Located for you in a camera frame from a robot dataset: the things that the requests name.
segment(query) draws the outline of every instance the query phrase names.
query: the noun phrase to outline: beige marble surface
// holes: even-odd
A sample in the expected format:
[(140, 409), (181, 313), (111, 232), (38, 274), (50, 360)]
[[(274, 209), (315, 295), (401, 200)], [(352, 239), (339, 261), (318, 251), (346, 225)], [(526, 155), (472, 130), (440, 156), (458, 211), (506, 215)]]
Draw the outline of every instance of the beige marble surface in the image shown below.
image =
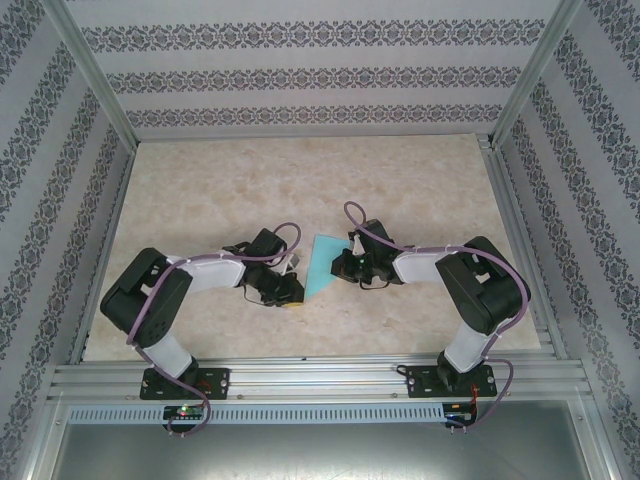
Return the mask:
[[(304, 282), (315, 234), (346, 238), (351, 229), (346, 200), (361, 203), (400, 244), (485, 235), (512, 260), (473, 135), (143, 143), (102, 293), (144, 247), (190, 256), (289, 220), (303, 230)], [(197, 358), (393, 354), (438, 352), (460, 321), (439, 284), (365, 292), (336, 280), (298, 308), (253, 305), (240, 289), (189, 295), (173, 332)], [(97, 313), (85, 359), (136, 359), (124, 340)], [(532, 318), (497, 348), (539, 348)]]

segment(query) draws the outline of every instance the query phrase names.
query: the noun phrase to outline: blue paper triangle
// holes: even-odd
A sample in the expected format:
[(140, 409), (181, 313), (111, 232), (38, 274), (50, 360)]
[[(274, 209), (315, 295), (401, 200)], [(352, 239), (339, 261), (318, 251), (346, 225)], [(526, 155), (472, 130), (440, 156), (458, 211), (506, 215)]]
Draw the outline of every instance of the blue paper triangle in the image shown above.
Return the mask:
[(307, 271), (307, 285), (304, 299), (309, 300), (313, 295), (327, 287), (338, 277), (331, 275), (331, 263), (339, 257), (342, 250), (349, 248), (349, 240), (342, 238), (316, 235), (313, 239), (311, 264)]

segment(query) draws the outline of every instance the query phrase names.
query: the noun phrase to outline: robotic arm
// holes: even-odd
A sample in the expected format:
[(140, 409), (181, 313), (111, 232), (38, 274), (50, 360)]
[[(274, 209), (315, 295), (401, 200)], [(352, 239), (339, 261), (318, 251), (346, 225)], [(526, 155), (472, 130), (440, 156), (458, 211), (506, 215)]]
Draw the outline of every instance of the robotic arm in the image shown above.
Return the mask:
[[(443, 282), (463, 323), (453, 341), (438, 357), (437, 376), (449, 392), (468, 392), (488, 348), (495, 341), (496, 332), (505, 327), (522, 307), (519, 286), (511, 273), (495, 263), (495, 259), (508, 267), (510, 265), (485, 237), (475, 237), (463, 248), (484, 253), (494, 261), (465, 251), (448, 253), (446, 249), (429, 251), (392, 247), (393, 240), (376, 219), (359, 227), (349, 232), (351, 248), (344, 249), (333, 261), (331, 273), (349, 282), (360, 283), (362, 288), (365, 288), (363, 285), (371, 285), (374, 277), (386, 282), (385, 286)], [(521, 277), (518, 278), (526, 289), (528, 302), (531, 297), (529, 288)]]
[[(198, 362), (170, 332), (184, 297), (210, 288), (250, 286), (259, 292), (265, 306), (302, 303), (304, 288), (296, 273), (289, 271), (297, 264), (297, 257), (286, 251), (285, 241), (267, 229), (262, 229), (251, 243), (225, 247), (218, 255), (198, 261), (184, 261), (180, 257), (165, 256), (154, 248), (145, 248), (103, 297), (100, 310), (116, 327), (130, 335), (147, 302), (149, 290), (156, 287), (172, 264), (181, 263), (158, 286), (144, 321), (134, 333), (133, 343), (169, 376), (194, 385)], [(276, 266), (260, 261), (260, 258), (279, 254), (283, 255), (277, 265), (279, 271)]]

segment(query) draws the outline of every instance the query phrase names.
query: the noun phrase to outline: patterned wallpaper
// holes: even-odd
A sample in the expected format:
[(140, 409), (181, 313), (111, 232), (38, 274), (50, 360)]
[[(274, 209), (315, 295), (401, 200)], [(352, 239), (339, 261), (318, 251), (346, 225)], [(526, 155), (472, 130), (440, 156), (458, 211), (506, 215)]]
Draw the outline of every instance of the patterned wallpaper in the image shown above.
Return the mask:
[(144, 140), (489, 133), (557, 3), (67, 5)]
[(502, 145), (623, 478), (640, 478), (639, 24), (633, 2), (586, 1)]
[(67, 362), (131, 157), (41, 5), (0, 6), (0, 479)]

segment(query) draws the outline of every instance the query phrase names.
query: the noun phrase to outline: black mounting bracket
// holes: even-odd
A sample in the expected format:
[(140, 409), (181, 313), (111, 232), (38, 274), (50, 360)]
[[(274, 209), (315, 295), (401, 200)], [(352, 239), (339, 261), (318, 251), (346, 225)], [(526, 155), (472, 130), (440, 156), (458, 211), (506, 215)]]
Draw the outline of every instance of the black mounting bracket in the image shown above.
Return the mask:
[[(209, 400), (226, 400), (230, 376), (231, 370), (228, 368), (198, 368), (193, 387), (204, 393)], [(140, 399), (198, 400), (200, 397), (169, 382), (153, 368), (147, 368), (142, 376)]]
[(473, 388), (476, 388), (475, 396), (495, 397), (498, 395), (493, 369), (489, 365), (481, 365), (475, 373), (465, 378), (463, 384), (450, 391), (438, 377), (436, 365), (398, 365), (396, 371), (406, 378), (409, 398), (451, 398), (471, 397)]

